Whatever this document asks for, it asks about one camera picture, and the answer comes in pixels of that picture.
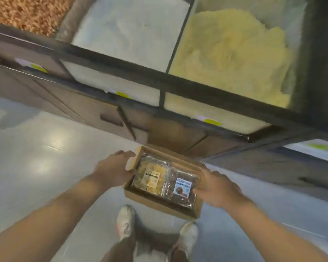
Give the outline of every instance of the clear plastic package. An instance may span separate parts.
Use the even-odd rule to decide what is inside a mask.
[[[170,163],[150,154],[144,154],[137,166],[138,174],[132,186],[147,191],[158,197],[163,197],[166,187]]]
[[[172,167],[166,182],[164,198],[191,209],[196,200],[192,189],[198,180],[198,175]]]

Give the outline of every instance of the white floor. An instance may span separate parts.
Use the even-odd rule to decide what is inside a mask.
[[[90,173],[100,159],[136,147],[107,132],[0,98],[0,232]],[[328,251],[327,202],[219,171],[273,219]],[[133,205],[150,229],[176,233],[184,224],[128,200],[115,188],[90,208],[53,261],[100,261],[118,240],[116,217],[124,204]],[[191,261],[262,261],[225,211],[204,205],[197,224],[201,237]]]

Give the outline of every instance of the hand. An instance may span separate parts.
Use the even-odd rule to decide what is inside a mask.
[[[106,191],[109,188],[123,185],[129,181],[135,170],[126,171],[125,166],[131,157],[136,154],[132,151],[118,151],[106,159],[99,161],[91,177]]]
[[[206,203],[217,208],[229,211],[236,205],[250,201],[241,192],[240,187],[232,182],[226,175],[218,171],[202,170],[205,176],[207,189],[193,189],[193,192]]]

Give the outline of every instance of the person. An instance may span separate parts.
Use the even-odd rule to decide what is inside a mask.
[[[131,179],[135,171],[126,171],[125,166],[134,156],[132,151],[110,155],[71,189],[0,233],[0,262],[50,261],[90,206],[110,188]],[[268,218],[227,176],[207,169],[204,175],[206,190],[194,189],[194,193],[208,204],[225,209],[266,262],[328,262],[326,253]],[[117,224],[120,242],[104,256],[103,262],[132,261],[136,242],[134,222],[133,208],[122,207]],[[187,223],[169,259],[188,261],[197,238],[197,226]]]

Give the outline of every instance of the brown box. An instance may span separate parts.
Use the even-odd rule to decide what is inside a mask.
[[[136,153],[136,157],[133,159],[131,169],[135,169],[143,155],[143,153],[151,153],[153,155],[157,155],[160,158],[167,159],[172,163],[173,166],[178,167],[183,170],[187,170],[194,174],[200,176],[200,181],[196,184],[196,187],[204,187],[205,180],[202,174],[202,168],[205,168],[205,165],[199,162],[196,162],[190,158],[187,158],[183,155],[174,153],[168,149],[164,149],[162,147],[158,147],[152,144],[148,144],[146,146],[142,146],[138,149]],[[163,198],[158,198],[154,195],[146,193],[145,191],[141,191],[139,189],[133,188],[131,186],[132,178],[130,181],[123,185],[124,194],[127,198],[141,203],[147,207],[152,209],[179,217],[185,220],[196,220],[200,216],[200,211],[203,205],[203,201],[199,198],[196,198],[196,201],[193,205],[192,209],[174,204],[170,201],[167,201]]]

